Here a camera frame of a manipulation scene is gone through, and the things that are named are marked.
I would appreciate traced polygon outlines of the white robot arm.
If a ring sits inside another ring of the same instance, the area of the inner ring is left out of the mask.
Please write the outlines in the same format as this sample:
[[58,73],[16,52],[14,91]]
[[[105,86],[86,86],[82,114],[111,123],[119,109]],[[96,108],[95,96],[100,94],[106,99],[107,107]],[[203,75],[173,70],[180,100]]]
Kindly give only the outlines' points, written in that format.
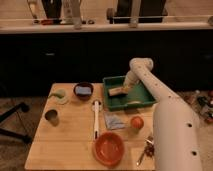
[[151,58],[129,62],[124,86],[141,81],[157,101],[153,112],[154,158],[156,171],[203,171],[197,128],[199,118],[192,108],[165,83],[151,73]]

